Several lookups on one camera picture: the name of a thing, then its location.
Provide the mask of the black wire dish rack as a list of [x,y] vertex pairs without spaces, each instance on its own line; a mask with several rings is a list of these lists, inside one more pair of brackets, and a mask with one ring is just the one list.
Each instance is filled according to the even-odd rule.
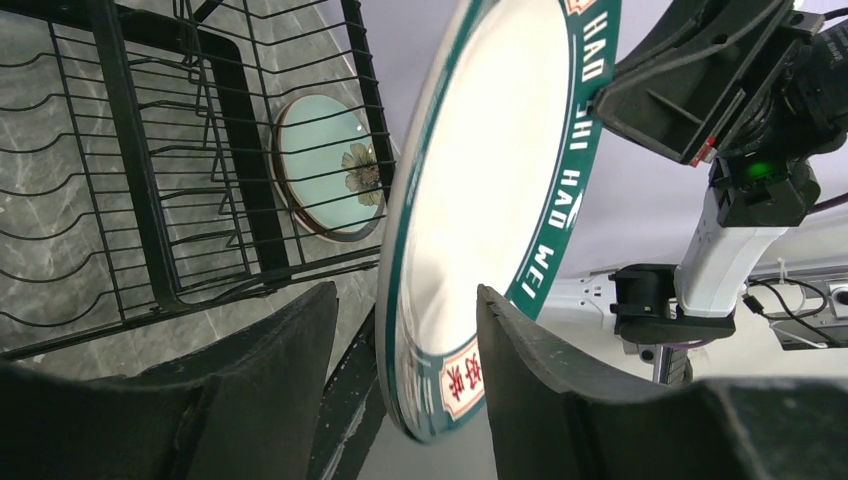
[[358,1],[5,1],[1,356],[375,268]]

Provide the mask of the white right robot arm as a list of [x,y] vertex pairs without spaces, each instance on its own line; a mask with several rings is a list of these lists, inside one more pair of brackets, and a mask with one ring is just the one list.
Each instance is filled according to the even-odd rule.
[[731,336],[764,252],[821,211],[810,158],[847,139],[847,11],[790,1],[674,1],[593,99],[606,129],[678,164],[710,167],[683,259],[556,284],[539,323],[632,347]]

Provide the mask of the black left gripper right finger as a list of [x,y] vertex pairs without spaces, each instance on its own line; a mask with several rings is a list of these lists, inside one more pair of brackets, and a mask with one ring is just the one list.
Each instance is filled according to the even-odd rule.
[[730,377],[672,388],[610,366],[477,290],[501,479],[843,479],[847,384]]

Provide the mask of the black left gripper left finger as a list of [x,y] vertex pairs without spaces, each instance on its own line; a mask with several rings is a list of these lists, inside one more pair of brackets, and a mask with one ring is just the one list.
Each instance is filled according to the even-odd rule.
[[5,479],[303,479],[333,347],[332,282],[135,376],[3,363]]

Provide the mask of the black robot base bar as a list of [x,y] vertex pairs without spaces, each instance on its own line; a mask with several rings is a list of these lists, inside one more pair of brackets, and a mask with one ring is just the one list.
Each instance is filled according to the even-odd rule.
[[307,477],[355,480],[386,415],[370,310],[326,382]]

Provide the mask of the green rimmed white plate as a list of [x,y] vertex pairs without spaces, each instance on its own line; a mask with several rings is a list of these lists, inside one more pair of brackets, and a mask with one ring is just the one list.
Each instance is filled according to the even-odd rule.
[[430,444],[485,402],[486,285],[536,319],[585,198],[612,79],[618,1],[462,1],[392,179],[376,351],[396,425]]

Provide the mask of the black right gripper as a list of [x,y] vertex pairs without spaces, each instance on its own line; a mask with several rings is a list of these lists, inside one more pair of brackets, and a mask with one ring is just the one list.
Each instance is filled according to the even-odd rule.
[[674,1],[592,111],[683,165],[796,165],[847,135],[847,24],[789,1]]

